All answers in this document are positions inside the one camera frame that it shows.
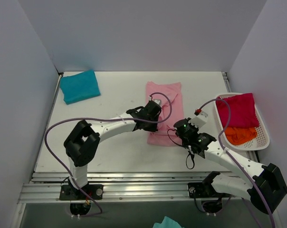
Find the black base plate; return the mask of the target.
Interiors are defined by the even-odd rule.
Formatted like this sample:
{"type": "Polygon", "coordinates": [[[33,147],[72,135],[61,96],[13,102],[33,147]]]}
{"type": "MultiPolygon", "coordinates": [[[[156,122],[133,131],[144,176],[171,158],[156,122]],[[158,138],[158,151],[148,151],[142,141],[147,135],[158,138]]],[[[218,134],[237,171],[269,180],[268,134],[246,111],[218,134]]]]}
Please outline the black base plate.
{"type": "MultiPolygon", "coordinates": [[[[101,184],[87,184],[82,190],[94,200],[103,198],[104,186],[101,184]]],[[[87,196],[79,189],[72,185],[66,184],[61,186],[59,200],[86,200],[87,196]]]]}
{"type": "Polygon", "coordinates": [[[187,184],[189,197],[198,198],[228,198],[227,193],[217,193],[215,190],[205,187],[202,182],[190,182],[187,184]]]}

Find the orange t shirt in basket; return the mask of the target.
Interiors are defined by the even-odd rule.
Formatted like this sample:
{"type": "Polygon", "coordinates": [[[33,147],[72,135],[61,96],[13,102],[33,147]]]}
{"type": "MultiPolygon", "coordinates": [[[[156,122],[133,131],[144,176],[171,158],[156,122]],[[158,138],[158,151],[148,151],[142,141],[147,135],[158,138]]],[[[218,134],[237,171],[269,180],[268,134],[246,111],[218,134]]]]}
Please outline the orange t shirt in basket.
{"type": "Polygon", "coordinates": [[[253,128],[228,127],[225,136],[232,145],[241,145],[257,137],[257,131],[253,128]]]}

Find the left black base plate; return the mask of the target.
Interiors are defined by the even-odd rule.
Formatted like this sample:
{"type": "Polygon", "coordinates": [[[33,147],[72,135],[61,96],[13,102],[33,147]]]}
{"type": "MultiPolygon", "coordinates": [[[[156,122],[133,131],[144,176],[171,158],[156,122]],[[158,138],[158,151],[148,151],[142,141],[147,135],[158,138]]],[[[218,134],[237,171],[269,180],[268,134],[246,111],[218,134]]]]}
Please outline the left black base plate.
{"type": "MultiPolygon", "coordinates": [[[[87,184],[82,190],[94,200],[103,198],[104,186],[101,184],[87,184]]],[[[87,196],[79,189],[72,185],[66,184],[61,186],[59,200],[86,200],[87,196]]]]}

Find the crimson t shirt in basket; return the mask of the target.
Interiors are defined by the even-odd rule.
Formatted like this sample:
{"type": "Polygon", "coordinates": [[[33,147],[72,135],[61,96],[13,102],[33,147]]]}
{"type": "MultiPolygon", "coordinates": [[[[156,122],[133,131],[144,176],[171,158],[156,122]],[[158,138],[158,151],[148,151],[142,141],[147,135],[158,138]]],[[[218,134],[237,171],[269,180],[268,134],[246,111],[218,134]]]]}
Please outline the crimson t shirt in basket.
{"type": "Polygon", "coordinates": [[[253,128],[259,127],[252,93],[223,98],[230,107],[231,117],[228,127],[253,128]]]}

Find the mint green cloth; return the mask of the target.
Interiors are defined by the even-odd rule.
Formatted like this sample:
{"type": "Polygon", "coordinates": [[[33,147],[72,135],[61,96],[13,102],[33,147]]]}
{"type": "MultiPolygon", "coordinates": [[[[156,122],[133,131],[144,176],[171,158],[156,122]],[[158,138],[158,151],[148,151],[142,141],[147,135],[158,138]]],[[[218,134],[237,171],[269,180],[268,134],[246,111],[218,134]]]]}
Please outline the mint green cloth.
{"type": "Polygon", "coordinates": [[[161,223],[154,223],[153,228],[182,228],[175,220],[165,216],[161,223]]]}

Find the pink t shirt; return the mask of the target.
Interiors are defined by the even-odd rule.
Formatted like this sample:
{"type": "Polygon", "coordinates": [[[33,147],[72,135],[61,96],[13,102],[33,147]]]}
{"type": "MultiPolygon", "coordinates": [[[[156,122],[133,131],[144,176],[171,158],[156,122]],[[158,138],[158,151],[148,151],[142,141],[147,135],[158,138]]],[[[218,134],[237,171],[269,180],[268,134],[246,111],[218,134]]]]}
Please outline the pink t shirt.
{"type": "Polygon", "coordinates": [[[180,82],[173,84],[159,85],[154,82],[147,82],[146,84],[146,100],[149,100],[150,95],[153,99],[161,99],[162,111],[159,115],[159,121],[167,119],[165,122],[157,124],[157,130],[154,133],[148,133],[147,143],[157,146],[176,146],[181,144],[179,139],[173,131],[173,125],[184,119],[183,101],[182,101],[182,85],[180,82]]]}

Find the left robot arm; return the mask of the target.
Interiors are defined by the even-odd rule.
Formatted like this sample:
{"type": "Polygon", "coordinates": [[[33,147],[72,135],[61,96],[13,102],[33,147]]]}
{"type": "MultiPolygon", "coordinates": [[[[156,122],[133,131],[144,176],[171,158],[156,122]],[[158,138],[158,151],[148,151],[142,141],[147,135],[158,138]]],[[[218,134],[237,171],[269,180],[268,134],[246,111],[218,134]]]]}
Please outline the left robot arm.
{"type": "Polygon", "coordinates": [[[79,121],[67,139],[64,141],[66,154],[69,157],[70,194],[76,199],[82,199],[87,195],[87,165],[94,158],[98,145],[111,137],[121,133],[144,130],[157,131],[157,121],[161,113],[161,100],[155,99],[147,103],[145,107],[130,109],[119,116],[120,121],[88,123],[79,121]]]}

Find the aluminium rail frame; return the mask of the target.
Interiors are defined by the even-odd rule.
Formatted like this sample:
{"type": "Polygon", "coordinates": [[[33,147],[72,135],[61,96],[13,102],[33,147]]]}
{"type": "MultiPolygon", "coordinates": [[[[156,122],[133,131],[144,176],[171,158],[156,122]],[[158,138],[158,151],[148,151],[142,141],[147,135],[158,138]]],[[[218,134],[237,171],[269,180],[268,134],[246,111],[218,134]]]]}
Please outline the aluminium rail frame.
{"type": "MultiPolygon", "coordinates": [[[[188,183],[201,182],[208,172],[89,173],[90,184],[103,185],[102,202],[189,201],[188,183]]],[[[24,184],[19,203],[59,203],[67,173],[34,173],[24,184]]]]}

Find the white plastic basket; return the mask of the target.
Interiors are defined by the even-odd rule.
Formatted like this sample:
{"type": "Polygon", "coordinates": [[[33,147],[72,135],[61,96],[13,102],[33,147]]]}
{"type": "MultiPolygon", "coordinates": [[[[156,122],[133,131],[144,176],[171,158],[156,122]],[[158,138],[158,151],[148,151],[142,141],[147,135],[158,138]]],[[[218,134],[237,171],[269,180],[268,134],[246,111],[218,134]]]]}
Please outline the white plastic basket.
{"type": "MultiPolygon", "coordinates": [[[[226,94],[219,94],[217,97],[218,98],[228,98],[228,97],[232,97],[235,95],[240,95],[242,93],[226,93],[226,94]]],[[[255,105],[255,111],[256,111],[256,116],[257,119],[259,121],[259,127],[255,127],[256,131],[257,131],[257,137],[247,143],[241,144],[241,145],[232,145],[228,139],[225,136],[225,133],[223,133],[220,138],[222,140],[222,143],[235,151],[256,151],[256,150],[263,150],[265,148],[267,148],[269,146],[270,143],[270,139],[269,139],[269,135],[267,133],[267,130],[265,128],[265,125],[263,123],[263,120],[260,116],[260,113],[257,109],[257,106],[255,105]]]]}

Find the folded teal t shirt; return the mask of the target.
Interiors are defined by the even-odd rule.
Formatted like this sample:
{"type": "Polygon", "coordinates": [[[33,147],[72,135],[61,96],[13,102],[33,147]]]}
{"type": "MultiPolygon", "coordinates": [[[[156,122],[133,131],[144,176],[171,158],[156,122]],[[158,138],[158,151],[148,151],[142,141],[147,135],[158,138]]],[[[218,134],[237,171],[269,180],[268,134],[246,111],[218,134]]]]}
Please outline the folded teal t shirt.
{"type": "Polygon", "coordinates": [[[60,89],[64,95],[63,100],[67,105],[101,95],[93,70],[62,77],[60,89]]]}

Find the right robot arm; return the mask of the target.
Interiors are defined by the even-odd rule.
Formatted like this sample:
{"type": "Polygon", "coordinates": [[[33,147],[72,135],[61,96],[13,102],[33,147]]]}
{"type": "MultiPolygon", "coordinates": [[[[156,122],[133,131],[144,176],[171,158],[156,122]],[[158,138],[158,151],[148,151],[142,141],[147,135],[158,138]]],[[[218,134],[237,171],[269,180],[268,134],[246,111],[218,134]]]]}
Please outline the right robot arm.
{"type": "Polygon", "coordinates": [[[212,171],[202,182],[208,196],[229,194],[249,200],[259,211],[273,213],[287,194],[287,185],[278,166],[264,165],[225,147],[219,138],[200,133],[188,119],[173,125],[183,147],[190,154],[213,161],[234,174],[212,171]]]}

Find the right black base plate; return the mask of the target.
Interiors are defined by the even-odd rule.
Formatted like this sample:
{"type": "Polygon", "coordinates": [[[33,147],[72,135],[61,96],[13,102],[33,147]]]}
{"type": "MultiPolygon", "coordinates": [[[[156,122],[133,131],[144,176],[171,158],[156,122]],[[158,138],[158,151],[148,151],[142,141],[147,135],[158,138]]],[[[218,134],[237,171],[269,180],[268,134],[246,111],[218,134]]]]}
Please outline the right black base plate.
{"type": "Polygon", "coordinates": [[[205,187],[202,182],[190,182],[187,184],[189,197],[198,198],[228,198],[227,193],[217,193],[215,190],[205,187]]]}

